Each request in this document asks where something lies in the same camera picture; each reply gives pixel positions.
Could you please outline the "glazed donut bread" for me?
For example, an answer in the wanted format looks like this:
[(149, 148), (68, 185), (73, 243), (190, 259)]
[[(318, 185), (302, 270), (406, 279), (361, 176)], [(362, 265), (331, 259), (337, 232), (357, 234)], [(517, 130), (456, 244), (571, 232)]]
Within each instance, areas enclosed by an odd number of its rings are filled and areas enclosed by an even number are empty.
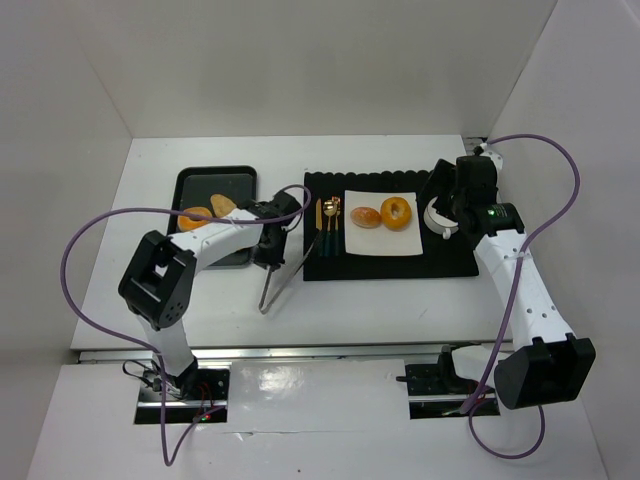
[(392, 231), (405, 229), (412, 219), (412, 209), (407, 200), (394, 196), (383, 201), (380, 207), (383, 225)]

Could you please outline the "metal tongs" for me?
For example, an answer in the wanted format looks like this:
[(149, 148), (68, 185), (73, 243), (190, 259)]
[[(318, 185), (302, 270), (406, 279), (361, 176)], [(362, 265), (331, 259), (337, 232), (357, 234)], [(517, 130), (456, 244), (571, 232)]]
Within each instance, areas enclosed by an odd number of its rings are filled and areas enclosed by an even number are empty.
[(280, 280), (277, 280), (275, 285), (273, 285), (273, 279), (276, 269), (274, 267), (269, 267), (267, 269), (265, 282), (258, 302), (258, 311), (260, 314), (267, 315), (269, 313), (284, 290), (289, 286), (298, 272), (303, 268), (307, 259), (317, 249), (317, 246), (322, 238), (323, 233), (317, 233), (311, 245), (303, 252), (301, 258), (298, 259), (293, 266), (286, 269), (284, 276)]

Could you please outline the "round sesame bun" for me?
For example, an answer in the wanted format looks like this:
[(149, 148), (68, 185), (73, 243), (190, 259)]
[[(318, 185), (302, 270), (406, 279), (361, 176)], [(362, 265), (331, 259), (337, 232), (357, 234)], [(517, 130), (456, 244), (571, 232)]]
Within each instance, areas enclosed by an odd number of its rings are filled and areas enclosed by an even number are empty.
[(374, 229), (381, 225), (381, 214), (370, 207), (356, 207), (350, 212), (352, 223), (360, 228)]

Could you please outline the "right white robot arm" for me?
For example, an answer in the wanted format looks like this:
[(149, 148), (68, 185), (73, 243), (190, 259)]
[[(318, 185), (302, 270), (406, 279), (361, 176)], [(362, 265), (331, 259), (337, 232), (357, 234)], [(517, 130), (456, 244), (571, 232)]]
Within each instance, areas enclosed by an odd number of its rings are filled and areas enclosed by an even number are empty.
[(458, 348), (452, 354), (455, 373), (484, 382), (511, 410), (573, 401), (595, 361), (595, 347), (576, 337), (555, 307), (516, 207), (498, 200), (497, 180), (491, 158), (464, 156), (454, 163), (439, 160), (424, 188), (425, 214), (454, 224), (443, 237), (470, 243), (509, 316), (513, 353)]

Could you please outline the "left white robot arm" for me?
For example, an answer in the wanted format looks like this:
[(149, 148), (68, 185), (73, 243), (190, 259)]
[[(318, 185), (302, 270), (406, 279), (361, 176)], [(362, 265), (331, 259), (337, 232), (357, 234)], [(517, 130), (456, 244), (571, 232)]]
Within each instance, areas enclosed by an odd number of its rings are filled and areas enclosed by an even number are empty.
[(118, 286), (119, 295), (156, 350), (173, 388), (188, 395), (198, 382), (198, 363), (182, 318), (196, 275), (240, 250), (272, 273), (284, 264), (287, 227), (300, 203), (287, 193), (268, 202), (245, 202), (229, 214), (193, 230), (163, 235), (151, 231), (140, 241)]

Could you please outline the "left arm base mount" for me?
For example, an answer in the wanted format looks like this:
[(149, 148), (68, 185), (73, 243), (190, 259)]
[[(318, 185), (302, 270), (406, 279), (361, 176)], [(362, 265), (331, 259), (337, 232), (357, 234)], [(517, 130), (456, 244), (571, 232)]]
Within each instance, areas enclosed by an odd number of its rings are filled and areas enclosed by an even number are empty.
[[(127, 360), (122, 372), (139, 382), (134, 423), (158, 425), (161, 412), (161, 379), (156, 366), (141, 361)], [(195, 383), (183, 390), (169, 383), (165, 387), (166, 423), (189, 424), (198, 420), (202, 424), (226, 423), (230, 368), (214, 366), (199, 369)]]

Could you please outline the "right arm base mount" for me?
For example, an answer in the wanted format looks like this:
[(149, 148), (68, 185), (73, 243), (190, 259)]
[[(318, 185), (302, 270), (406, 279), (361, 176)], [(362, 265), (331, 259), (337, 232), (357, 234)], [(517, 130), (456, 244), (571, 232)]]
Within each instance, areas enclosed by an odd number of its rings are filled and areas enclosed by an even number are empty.
[(412, 420), (466, 417), (460, 413), (464, 401), (475, 391), (477, 382), (455, 373), (452, 353), (472, 343), (445, 344), (432, 360), (408, 363), (395, 380), (406, 386)]

